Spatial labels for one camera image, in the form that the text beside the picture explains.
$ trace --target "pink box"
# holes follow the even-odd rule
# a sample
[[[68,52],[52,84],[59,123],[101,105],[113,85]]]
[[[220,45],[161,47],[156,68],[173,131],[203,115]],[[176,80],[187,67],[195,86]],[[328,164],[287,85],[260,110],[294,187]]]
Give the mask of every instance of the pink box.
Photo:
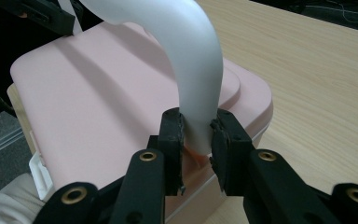
[[[257,146],[272,118],[269,86],[229,60],[224,68],[219,107]],[[132,23],[57,39],[21,56],[11,75],[55,189],[76,181],[100,189],[122,177],[131,155],[158,134],[162,112],[179,106],[164,50]],[[209,164],[185,153],[183,174],[186,194],[167,197],[166,220],[200,223],[225,198]]]

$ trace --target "white flexible tube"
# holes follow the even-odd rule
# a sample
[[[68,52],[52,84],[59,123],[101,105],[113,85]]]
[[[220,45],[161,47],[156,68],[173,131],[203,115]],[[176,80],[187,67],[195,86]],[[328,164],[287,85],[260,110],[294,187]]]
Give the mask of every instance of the white flexible tube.
[[[134,22],[156,38],[175,73],[186,147],[209,154],[209,125],[217,114],[223,57],[214,28],[200,6],[193,0],[80,1],[104,21]]]

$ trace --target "pink plastic container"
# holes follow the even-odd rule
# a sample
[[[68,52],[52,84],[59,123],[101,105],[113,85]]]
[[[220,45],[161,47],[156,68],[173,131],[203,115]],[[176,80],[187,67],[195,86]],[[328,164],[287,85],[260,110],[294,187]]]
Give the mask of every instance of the pink plastic container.
[[[257,146],[272,117],[269,86],[229,60],[224,66],[219,107],[236,116]],[[162,113],[179,106],[163,49],[131,23],[103,22],[57,39],[21,56],[11,75],[55,189],[76,181],[102,188],[122,177],[131,155],[158,134]],[[224,197],[209,164],[185,153],[183,173],[186,194],[167,197],[166,220],[200,223]],[[38,186],[47,185],[41,172],[33,175]]]

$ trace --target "light wood surface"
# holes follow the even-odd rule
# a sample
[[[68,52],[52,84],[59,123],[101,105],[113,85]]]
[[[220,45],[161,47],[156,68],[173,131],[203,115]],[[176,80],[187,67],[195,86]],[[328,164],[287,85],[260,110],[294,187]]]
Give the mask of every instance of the light wood surface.
[[[31,153],[34,154],[36,152],[36,149],[34,147],[34,143],[30,135],[31,124],[27,118],[27,114],[25,113],[24,106],[22,105],[22,101],[19,96],[19,92],[17,91],[17,88],[14,84],[8,87],[7,95],[10,99],[10,102],[13,104],[14,111],[16,111],[17,118],[19,119],[19,123],[21,125],[22,131],[24,132],[24,136],[27,140]]]
[[[245,0],[199,0],[224,56],[270,85],[274,115],[260,146],[330,193],[358,183],[358,31]],[[247,223],[229,198],[205,222]]]

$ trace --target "wooden table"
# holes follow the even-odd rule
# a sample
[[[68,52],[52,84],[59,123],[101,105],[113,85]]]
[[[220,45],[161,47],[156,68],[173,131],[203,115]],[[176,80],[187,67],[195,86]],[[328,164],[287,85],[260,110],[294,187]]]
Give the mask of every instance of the wooden table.
[[[224,56],[272,89],[274,116],[260,147],[325,192],[358,183],[358,31],[246,0],[198,2]],[[205,223],[246,223],[241,203],[227,199]]]

